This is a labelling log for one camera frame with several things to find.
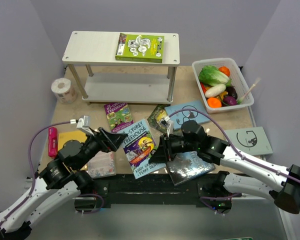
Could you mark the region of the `green cartoon paperback book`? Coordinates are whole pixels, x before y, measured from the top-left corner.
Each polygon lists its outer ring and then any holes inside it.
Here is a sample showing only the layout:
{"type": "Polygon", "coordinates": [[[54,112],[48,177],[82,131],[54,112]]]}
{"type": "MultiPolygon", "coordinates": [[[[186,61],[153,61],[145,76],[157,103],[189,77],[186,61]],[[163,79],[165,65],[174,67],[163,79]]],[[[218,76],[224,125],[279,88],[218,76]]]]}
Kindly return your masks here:
{"type": "Polygon", "coordinates": [[[115,52],[117,61],[163,62],[165,37],[163,35],[120,33],[115,52]]]}

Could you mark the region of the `blue Treehouse paperback book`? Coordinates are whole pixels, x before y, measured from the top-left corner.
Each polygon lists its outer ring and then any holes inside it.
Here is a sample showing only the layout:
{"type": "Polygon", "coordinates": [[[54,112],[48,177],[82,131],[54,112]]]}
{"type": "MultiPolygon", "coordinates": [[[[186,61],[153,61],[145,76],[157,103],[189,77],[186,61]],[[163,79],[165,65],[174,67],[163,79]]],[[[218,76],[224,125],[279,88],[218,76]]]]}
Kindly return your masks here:
{"type": "Polygon", "coordinates": [[[166,167],[163,163],[150,163],[150,158],[158,146],[147,120],[142,119],[135,122],[121,130],[120,133],[127,134],[122,147],[136,179],[166,167]]]}

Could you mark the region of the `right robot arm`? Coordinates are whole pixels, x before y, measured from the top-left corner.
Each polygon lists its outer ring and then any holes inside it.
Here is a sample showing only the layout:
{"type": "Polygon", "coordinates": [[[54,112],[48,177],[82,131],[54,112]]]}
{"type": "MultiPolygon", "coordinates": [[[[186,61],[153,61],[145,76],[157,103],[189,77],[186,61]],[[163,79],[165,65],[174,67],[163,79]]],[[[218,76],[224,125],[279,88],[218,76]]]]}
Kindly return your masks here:
{"type": "Polygon", "coordinates": [[[246,176],[223,173],[213,183],[213,192],[220,197],[248,194],[273,201],[283,211],[300,213],[300,167],[276,165],[249,155],[229,141],[207,135],[194,120],[181,126],[182,135],[165,133],[150,157],[151,164],[172,162],[177,154],[196,152],[207,163],[238,170],[246,176]]]}

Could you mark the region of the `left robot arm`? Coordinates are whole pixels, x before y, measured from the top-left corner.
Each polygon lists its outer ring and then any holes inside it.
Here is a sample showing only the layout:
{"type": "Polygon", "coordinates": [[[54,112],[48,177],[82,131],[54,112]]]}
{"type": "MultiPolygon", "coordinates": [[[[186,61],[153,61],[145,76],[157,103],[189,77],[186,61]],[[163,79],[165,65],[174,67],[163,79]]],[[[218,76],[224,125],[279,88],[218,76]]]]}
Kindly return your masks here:
{"type": "Polygon", "coordinates": [[[63,203],[91,195],[94,181],[83,166],[99,152],[116,152],[127,136],[100,127],[97,131],[91,129],[84,142],[67,141],[56,158],[34,176],[31,187],[0,212],[0,240],[24,240],[41,218],[63,203]]]}

